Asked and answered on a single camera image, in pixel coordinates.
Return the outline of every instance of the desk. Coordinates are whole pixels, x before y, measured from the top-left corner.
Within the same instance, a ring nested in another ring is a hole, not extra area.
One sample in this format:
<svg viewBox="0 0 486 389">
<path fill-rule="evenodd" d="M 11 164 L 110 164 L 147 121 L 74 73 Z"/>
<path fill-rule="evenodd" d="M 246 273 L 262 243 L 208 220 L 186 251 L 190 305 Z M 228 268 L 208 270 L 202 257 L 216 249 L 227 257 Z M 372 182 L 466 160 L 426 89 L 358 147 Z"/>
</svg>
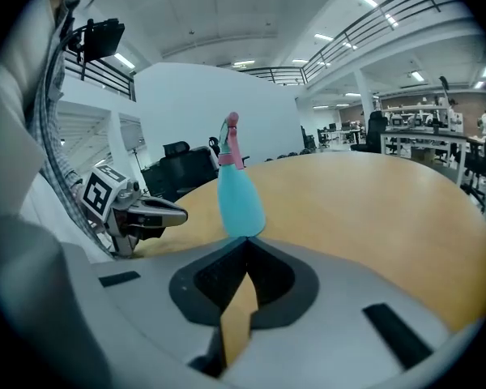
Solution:
<svg viewBox="0 0 486 389">
<path fill-rule="evenodd" d="M 266 212 L 260 237 L 361 263 L 422 301 L 451 331 L 486 315 L 486 222 L 440 174 L 409 160 L 359 152 L 289 157 L 246 172 Z M 209 182 L 181 198 L 189 220 L 166 229 L 161 239 L 141 242 L 136 254 L 225 238 L 216 189 Z M 248 327 L 256 310 L 248 277 L 231 306 L 234 311 L 222 317 L 224 338 L 244 347 L 248 328 L 242 334 L 226 330 Z"/>
<path fill-rule="evenodd" d="M 450 143 L 456 143 L 458 146 L 461 147 L 461 160 L 459 162 L 458 168 L 458 175 L 457 175 L 457 186 L 461 186 L 461 181 L 463 180 L 463 173 L 464 173 L 464 160 L 466 156 L 467 144 L 468 144 L 468 137 L 466 137 L 463 133 L 457 133 L 447 130 L 440 130 L 438 133 L 434 133 L 433 129 L 431 130 L 415 130 L 415 129 L 406 129 L 406 130 L 386 130 L 380 134 L 380 138 L 382 141 L 382 154 L 386 154 L 386 138 L 394 137 L 397 140 L 398 148 L 397 153 L 398 156 L 401 156 L 401 143 L 400 139 L 427 139 L 431 141 L 438 141 L 438 142 L 446 142 L 446 145 L 440 144 L 426 144 L 426 143 L 411 143 L 412 147 L 424 147 L 424 148 L 433 148 L 436 150 L 445 150 L 448 153 L 448 159 L 450 159 Z"/>
</svg>

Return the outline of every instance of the spray bottle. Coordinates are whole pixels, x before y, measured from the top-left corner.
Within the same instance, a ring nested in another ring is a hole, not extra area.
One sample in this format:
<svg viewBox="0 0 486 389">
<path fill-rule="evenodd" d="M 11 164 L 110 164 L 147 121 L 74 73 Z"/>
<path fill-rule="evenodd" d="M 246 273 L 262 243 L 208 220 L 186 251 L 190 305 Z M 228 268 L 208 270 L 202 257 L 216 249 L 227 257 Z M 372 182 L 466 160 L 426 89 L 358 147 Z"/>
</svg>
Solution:
<svg viewBox="0 0 486 389">
<path fill-rule="evenodd" d="M 230 237 L 253 237 L 266 223 L 261 199 L 246 174 L 237 143 L 237 113 L 221 126 L 218 163 L 218 204 L 225 231 Z"/>
</svg>

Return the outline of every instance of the ceiling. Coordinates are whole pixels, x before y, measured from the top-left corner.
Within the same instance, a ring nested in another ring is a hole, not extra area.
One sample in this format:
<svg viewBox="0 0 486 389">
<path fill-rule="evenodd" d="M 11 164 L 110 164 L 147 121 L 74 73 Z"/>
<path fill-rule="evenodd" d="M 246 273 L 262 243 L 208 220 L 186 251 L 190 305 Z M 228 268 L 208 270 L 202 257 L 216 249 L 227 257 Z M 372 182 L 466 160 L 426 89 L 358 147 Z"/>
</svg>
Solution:
<svg viewBox="0 0 486 389">
<path fill-rule="evenodd" d="M 379 4 L 385 0 L 374 1 Z M 328 0 L 318 15 L 306 24 L 305 32 L 298 36 L 291 52 L 276 58 L 275 65 L 291 66 L 293 59 L 309 60 L 328 43 L 315 34 L 335 37 L 371 10 L 372 7 L 362 0 Z"/>
<path fill-rule="evenodd" d="M 108 111 L 60 101 L 58 115 L 59 136 L 65 140 L 63 151 L 78 173 L 86 173 L 109 156 Z M 139 122 L 122 118 L 121 133 L 127 151 L 144 145 Z"/>
<path fill-rule="evenodd" d="M 96 0 L 78 14 L 119 18 L 126 26 L 119 51 L 139 71 L 163 60 L 218 66 L 251 58 L 259 67 L 295 41 L 327 1 Z"/>
<path fill-rule="evenodd" d="M 441 87 L 445 76 L 453 89 L 473 90 L 486 67 L 486 39 L 483 36 L 464 36 L 439 41 L 399 53 L 375 62 L 362 71 L 372 93 L 389 96 Z M 424 78 L 418 83 L 411 72 L 419 71 Z M 360 98 L 345 96 L 360 92 L 353 74 L 329 83 L 313 99 L 313 105 L 359 104 Z"/>
</svg>

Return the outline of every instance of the black slot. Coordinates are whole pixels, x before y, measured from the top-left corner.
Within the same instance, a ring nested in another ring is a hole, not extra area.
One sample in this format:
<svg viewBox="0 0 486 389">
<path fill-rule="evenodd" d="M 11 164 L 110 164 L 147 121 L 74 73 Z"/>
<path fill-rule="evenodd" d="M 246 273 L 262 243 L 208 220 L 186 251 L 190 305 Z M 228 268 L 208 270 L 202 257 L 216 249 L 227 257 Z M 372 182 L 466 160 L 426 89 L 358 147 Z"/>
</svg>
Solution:
<svg viewBox="0 0 486 389">
<path fill-rule="evenodd" d="M 432 354 L 425 342 L 387 304 L 375 304 L 362 311 L 405 369 Z"/>
<path fill-rule="evenodd" d="M 212 378 L 218 378 L 227 368 L 223 336 L 220 328 L 216 328 L 211 343 L 203 356 L 198 356 L 189 362 L 189 367 Z"/>
<path fill-rule="evenodd" d="M 114 274 L 112 276 L 102 276 L 99 282 L 103 287 L 111 287 L 113 285 L 122 284 L 128 281 L 136 280 L 140 275 L 135 271 L 122 272 L 121 274 Z"/>
</svg>

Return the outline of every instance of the white panel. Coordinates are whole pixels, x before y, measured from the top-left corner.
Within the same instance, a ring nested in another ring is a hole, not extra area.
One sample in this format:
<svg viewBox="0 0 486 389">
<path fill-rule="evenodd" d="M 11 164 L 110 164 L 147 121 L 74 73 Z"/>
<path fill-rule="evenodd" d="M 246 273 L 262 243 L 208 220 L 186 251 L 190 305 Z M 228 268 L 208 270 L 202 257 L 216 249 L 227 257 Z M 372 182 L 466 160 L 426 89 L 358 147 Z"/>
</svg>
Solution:
<svg viewBox="0 0 486 389">
<path fill-rule="evenodd" d="M 138 103 L 151 106 L 141 117 L 150 156 L 164 144 L 206 146 L 223 120 L 240 114 L 238 139 L 247 164 L 300 152 L 304 144 L 294 95 L 264 79 L 220 68 L 160 63 L 135 76 Z"/>
</svg>

